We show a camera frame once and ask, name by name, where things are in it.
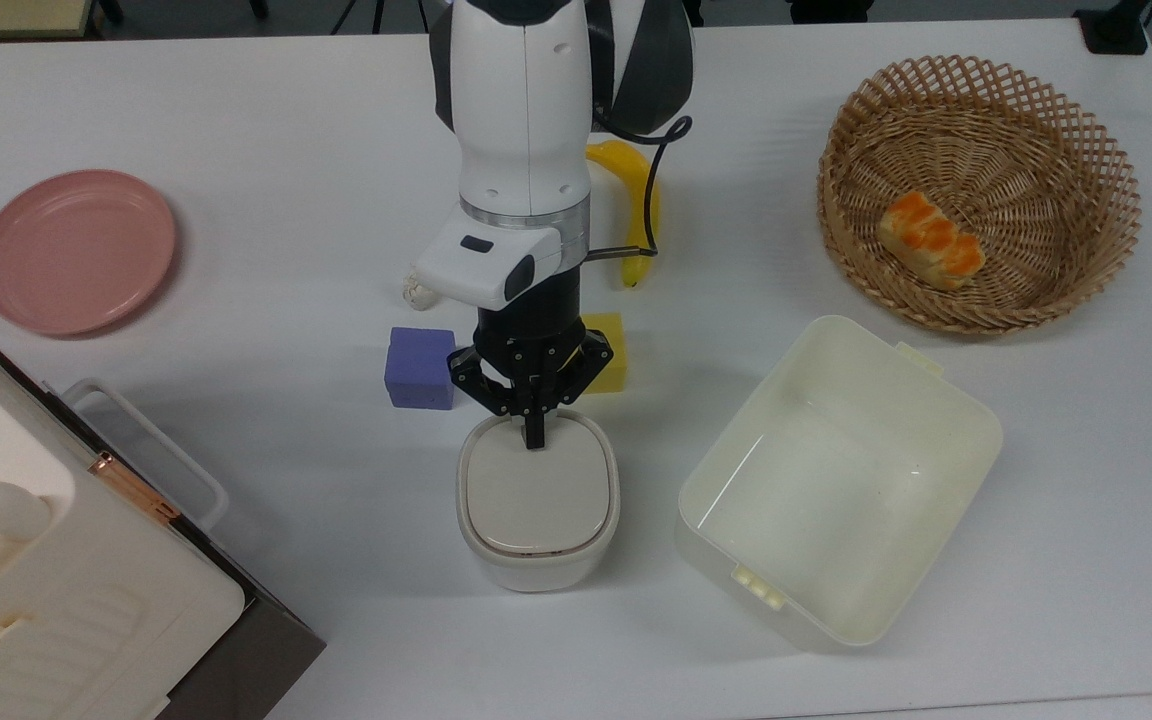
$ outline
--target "white appliance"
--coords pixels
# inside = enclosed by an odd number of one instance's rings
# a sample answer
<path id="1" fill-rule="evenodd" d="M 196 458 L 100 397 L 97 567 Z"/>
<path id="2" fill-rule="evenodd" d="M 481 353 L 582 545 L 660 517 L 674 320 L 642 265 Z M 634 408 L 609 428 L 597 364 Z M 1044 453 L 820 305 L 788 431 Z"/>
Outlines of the white appliance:
<path id="1" fill-rule="evenodd" d="M 0 366 L 0 719 L 147 720 L 238 619 L 175 511 Z"/>

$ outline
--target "pink plate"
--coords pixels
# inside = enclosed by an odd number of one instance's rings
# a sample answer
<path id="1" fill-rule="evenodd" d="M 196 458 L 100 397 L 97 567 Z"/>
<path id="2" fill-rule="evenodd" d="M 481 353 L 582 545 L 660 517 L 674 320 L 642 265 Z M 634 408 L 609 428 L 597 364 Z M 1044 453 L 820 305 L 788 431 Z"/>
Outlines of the pink plate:
<path id="1" fill-rule="evenodd" d="M 45 179 L 0 211 L 0 314 L 50 336 L 105 327 L 154 295 L 174 251 L 172 210 L 139 179 Z"/>

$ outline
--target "banana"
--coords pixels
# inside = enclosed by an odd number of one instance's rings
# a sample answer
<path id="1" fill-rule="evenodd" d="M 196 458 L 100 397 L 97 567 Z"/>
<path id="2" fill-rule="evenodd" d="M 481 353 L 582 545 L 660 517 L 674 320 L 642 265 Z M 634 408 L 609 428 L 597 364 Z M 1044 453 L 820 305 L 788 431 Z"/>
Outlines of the banana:
<path id="1" fill-rule="evenodd" d="M 585 146 L 585 158 L 601 165 L 613 176 L 626 183 L 626 190 L 630 192 L 630 232 L 628 232 L 627 245 L 649 247 L 649 234 L 643 225 L 643 200 L 649 183 L 649 173 L 652 164 L 649 162 L 639 151 L 635 150 L 630 143 L 622 141 L 599 142 L 598 145 Z M 652 192 L 652 228 L 660 227 L 660 183 Z M 660 238 L 655 237 L 659 245 Z M 637 258 L 624 258 L 621 260 L 621 282 L 626 287 L 635 287 L 652 268 L 652 259 L 637 256 Z"/>

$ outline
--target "purple cube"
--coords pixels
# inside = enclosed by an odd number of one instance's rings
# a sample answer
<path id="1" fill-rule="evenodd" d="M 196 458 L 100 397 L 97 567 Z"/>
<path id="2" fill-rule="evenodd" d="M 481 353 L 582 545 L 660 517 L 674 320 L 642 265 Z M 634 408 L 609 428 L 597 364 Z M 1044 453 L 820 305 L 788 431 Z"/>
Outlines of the purple cube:
<path id="1" fill-rule="evenodd" d="M 452 331 L 393 328 L 385 356 L 385 389 L 394 407 L 450 410 L 454 388 L 447 356 L 456 350 Z"/>

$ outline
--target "bread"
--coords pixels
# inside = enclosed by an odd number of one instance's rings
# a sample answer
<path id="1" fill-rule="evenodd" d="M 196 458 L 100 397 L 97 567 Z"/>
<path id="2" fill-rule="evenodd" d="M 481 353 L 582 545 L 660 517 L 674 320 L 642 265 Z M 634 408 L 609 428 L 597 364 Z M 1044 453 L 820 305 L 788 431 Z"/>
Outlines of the bread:
<path id="1" fill-rule="evenodd" d="M 984 266 L 980 241 L 960 233 L 923 192 L 893 202 L 878 223 L 878 241 L 938 290 L 957 290 Z"/>

